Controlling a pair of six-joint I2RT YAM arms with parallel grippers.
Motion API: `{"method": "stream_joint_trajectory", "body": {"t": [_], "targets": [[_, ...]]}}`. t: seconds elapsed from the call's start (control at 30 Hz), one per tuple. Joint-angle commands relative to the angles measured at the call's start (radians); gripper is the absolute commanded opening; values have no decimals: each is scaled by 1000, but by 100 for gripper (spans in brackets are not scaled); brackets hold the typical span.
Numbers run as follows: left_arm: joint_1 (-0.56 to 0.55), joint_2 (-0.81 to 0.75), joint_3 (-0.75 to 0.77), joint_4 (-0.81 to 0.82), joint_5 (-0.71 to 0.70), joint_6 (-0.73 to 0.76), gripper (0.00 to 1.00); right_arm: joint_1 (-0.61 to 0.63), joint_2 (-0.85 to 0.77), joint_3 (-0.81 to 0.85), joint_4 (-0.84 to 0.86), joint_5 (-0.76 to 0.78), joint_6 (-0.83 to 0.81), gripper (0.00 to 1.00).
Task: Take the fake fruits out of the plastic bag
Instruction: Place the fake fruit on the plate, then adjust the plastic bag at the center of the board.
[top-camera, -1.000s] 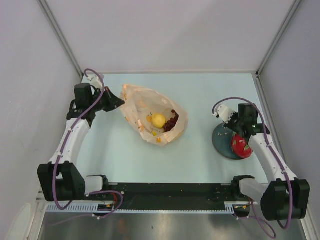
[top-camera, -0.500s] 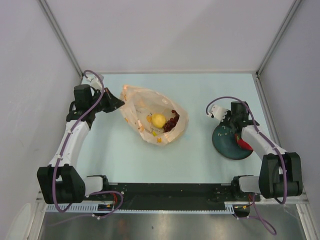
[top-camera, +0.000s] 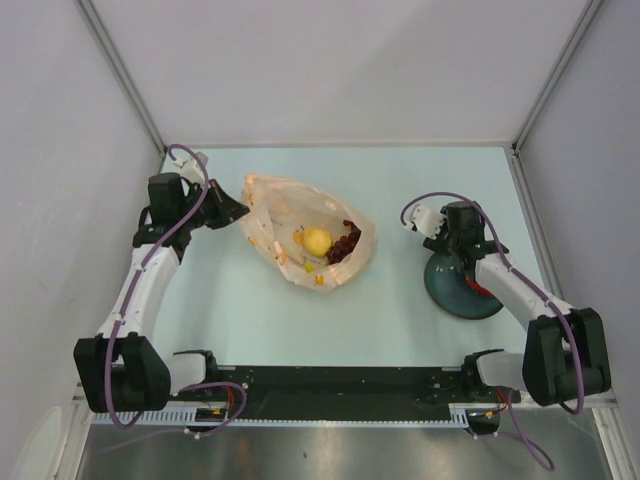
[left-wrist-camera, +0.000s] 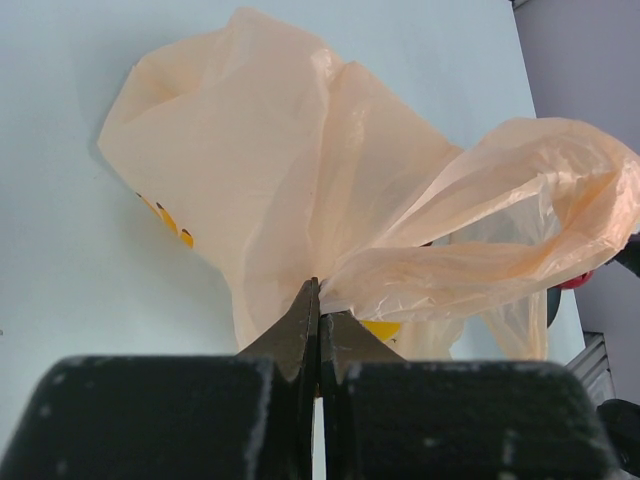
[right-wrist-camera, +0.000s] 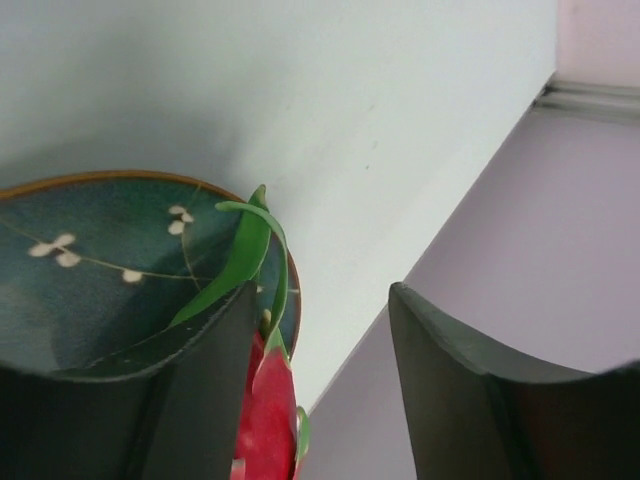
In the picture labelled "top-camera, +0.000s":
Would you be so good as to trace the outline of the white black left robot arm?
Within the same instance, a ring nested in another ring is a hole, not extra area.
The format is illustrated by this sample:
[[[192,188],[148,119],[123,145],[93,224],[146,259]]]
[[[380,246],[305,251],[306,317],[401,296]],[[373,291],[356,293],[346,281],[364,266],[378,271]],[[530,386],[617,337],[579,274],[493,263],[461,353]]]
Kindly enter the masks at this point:
[[[227,227],[249,209],[215,180],[200,184],[162,173],[149,178],[147,190],[149,203],[141,212],[130,270],[113,310],[95,336],[79,339],[74,347],[80,382],[95,413],[159,411],[186,388],[207,400],[221,387],[211,351],[161,354],[151,336],[193,231]]]

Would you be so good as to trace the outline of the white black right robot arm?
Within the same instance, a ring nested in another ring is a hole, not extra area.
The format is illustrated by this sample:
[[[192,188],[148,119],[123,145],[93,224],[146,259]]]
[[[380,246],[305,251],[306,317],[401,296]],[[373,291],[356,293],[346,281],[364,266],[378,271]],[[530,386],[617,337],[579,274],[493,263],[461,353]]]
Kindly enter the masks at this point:
[[[410,218],[432,253],[424,284],[436,305],[464,320],[506,310],[526,332],[521,353],[495,349],[468,357],[471,370],[461,376],[461,388],[469,399],[484,401],[503,386],[527,392],[541,406],[568,408],[610,390],[600,315],[572,306],[524,274],[475,202],[459,199],[440,211],[417,206]]]

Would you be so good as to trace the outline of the banana print plastic bag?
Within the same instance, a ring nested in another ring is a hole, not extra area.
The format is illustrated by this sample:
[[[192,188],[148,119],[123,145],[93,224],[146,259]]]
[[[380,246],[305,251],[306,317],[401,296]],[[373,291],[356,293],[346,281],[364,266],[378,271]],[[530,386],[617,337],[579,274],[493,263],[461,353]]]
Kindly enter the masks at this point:
[[[377,248],[374,223],[314,186],[285,177],[250,174],[239,220],[245,237],[289,282],[329,292],[353,280]]]

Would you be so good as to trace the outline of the yellow fake lemon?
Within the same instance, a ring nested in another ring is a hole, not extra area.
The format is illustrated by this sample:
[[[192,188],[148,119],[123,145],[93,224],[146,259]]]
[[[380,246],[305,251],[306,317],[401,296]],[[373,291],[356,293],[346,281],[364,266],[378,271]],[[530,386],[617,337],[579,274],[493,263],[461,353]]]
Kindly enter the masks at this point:
[[[326,229],[309,227],[303,232],[303,245],[311,255],[323,257],[333,245],[333,240]]]

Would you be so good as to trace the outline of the red fake dragon fruit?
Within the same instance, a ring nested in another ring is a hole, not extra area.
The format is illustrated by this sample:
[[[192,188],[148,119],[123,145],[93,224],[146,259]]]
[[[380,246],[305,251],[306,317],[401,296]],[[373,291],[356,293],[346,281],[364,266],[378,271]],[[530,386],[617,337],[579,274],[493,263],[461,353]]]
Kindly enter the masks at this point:
[[[472,277],[466,276],[465,277],[465,281],[466,281],[467,285],[469,286],[469,288],[472,291],[474,291],[476,294],[481,295],[483,297],[487,297],[487,298],[493,298],[494,297],[494,295],[489,290],[487,290],[486,288],[482,287]]]

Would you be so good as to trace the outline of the dark red fake grapes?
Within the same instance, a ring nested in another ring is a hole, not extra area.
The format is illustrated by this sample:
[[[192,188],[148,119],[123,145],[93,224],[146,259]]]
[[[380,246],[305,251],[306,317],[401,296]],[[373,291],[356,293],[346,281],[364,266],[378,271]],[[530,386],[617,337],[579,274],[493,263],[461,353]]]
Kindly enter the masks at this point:
[[[361,237],[361,230],[351,220],[344,220],[343,225],[349,228],[349,231],[341,235],[329,248],[326,258],[329,265],[340,263],[347,255],[353,252],[356,244]]]

